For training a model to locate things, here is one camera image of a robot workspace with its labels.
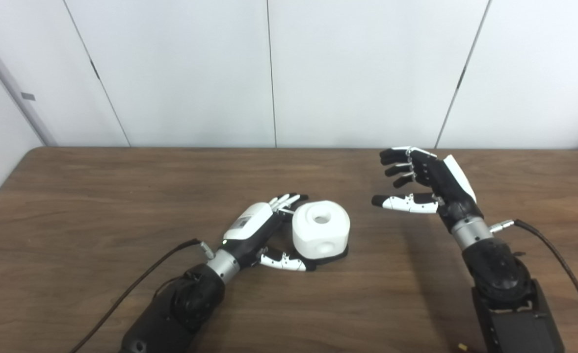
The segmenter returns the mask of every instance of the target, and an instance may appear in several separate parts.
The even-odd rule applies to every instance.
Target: black cable
[[[168,285],[168,284],[172,283],[173,281],[175,281],[175,280],[177,280],[177,279],[180,279],[180,278],[182,278],[182,276],[173,277],[173,278],[170,278],[170,279],[166,280],[163,284],[160,285],[160,287],[158,287],[158,288],[156,289],[156,291],[154,292],[154,296],[152,297],[152,299],[156,298],[156,297],[158,296],[158,294],[160,293],[160,290],[163,289],[163,288],[165,288],[166,285]]]
[[[514,226],[520,227],[522,229],[528,230],[529,232],[531,232],[533,235],[535,235],[536,237],[540,238],[540,240],[542,241],[542,243],[544,243],[549,250],[553,253],[553,255],[555,255],[555,258],[557,259],[557,261],[560,262],[560,264],[562,264],[562,267],[564,268],[564,270],[566,271],[566,273],[568,274],[568,276],[570,277],[570,280],[572,281],[572,284],[574,284],[575,289],[577,289],[577,293],[578,293],[578,280],[577,277],[575,277],[575,274],[572,272],[572,270],[570,270],[568,264],[566,263],[566,260],[563,259],[562,255],[560,255],[560,252],[555,248],[555,246],[553,246],[553,244],[551,244],[551,242],[549,241],[549,239],[547,239],[539,230],[537,230],[536,228],[534,228],[534,226],[531,226],[528,223],[525,223],[523,221],[520,221],[520,219],[515,219],[514,220]]]
[[[123,299],[125,299],[128,294],[130,294],[130,292],[132,290],[134,290],[134,288],[141,283],[141,281],[143,281],[143,279],[145,279],[145,277],[147,277],[147,275],[149,275],[150,273],[152,273],[152,271],[156,270],[156,268],[158,266],[160,266],[161,263],[163,263],[163,261],[165,261],[166,259],[168,259],[168,257],[170,257],[171,255],[173,255],[175,252],[178,252],[180,250],[183,250],[184,248],[188,248],[189,246],[195,245],[195,244],[199,244],[200,241],[197,239],[191,239],[190,241],[185,241],[184,243],[176,246],[175,248],[173,248],[172,250],[170,250],[168,253],[166,253],[165,255],[163,255],[163,257],[161,257],[158,261],[156,261],[155,264],[153,264],[150,268],[147,269],[147,271],[145,271],[145,273],[143,273],[141,275],[141,277],[139,277],[136,281],[134,281],[134,283],[132,283],[132,285],[130,285],[125,292],[123,292],[123,294],[119,297],[119,299],[117,299],[116,302],[114,302],[114,304],[112,304],[112,307],[110,307],[110,310],[108,310],[107,313],[105,313],[105,315],[98,321],[98,323],[92,328],[92,330],[87,333],[87,335],[78,343],[76,344],[75,347],[73,347],[73,349],[71,349],[69,351],[69,353],[76,353],[80,348],[82,348],[82,346],[89,340],[91,339],[91,337],[95,334],[95,332],[97,332],[97,330],[99,330],[99,327],[101,327],[105,321],[110,317],[110,315],[114,312],[114,310],[117,308],[117,306],[119,306],[119,304],[121,304],[121,302],[123,302]]]

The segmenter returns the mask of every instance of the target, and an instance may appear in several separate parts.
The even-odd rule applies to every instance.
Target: black mount
[[[152,300],[126,332],[119,353],[185,352],[224,299],[224,289],[211,268],[194,266]]]

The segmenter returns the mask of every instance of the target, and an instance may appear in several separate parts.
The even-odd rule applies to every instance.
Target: robotic finger
[[[411,212],[416,214],[434,214],[437,212],[437,201],[433,193],[409,195],[374,195],[372,205],[389,210]]]

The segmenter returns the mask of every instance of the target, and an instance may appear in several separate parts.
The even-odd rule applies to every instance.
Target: table surface
[[[487,223],[545,233],[578,277],[578,151],[454,153]],[[249,205],[277,194],[350,215],[350,253],[313,273],[258,266],[228,284],[192,352],[454,352],[484,349],[459,248],[437,215],[370,205],[396,194],[376,150],[38,148],[0,188],[0,352],[66,352],[143,271],[197,237],[216,248]],[[404,192],[419,190],[406,187]],[[278,235],[290,242],[290,227]],[[543,286],[567,352],[578,295],[540,241],[499,235]],[[124,301],[84,352],[111,353],[168,278],[204,261],[185,250]]]

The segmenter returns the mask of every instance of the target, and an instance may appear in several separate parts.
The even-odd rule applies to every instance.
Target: prosthetic hand
[[[493,236],[509,224],[488,228],[466,175],[448,156],[415,147],[380,154],[381,164],[399,188],[415,181],[430,187],[423,194],[376,195],[372,204],[391,210],[437,213],[462,250],[474,279],[473,303],[489,353],[562,353],[562,340],[538,281],[505,242]]]
[[[265,244],[291,218],[292,207],[307,195],[286,194],[251,205],[224,234],[217,252],[202,243],[208,263],[193,266],[170,282],[123,337],[120,353],[182,353],[224,299],[224,288],[240,270],[264,263],[304,270],[300,259],[280,252],[268,256]]]

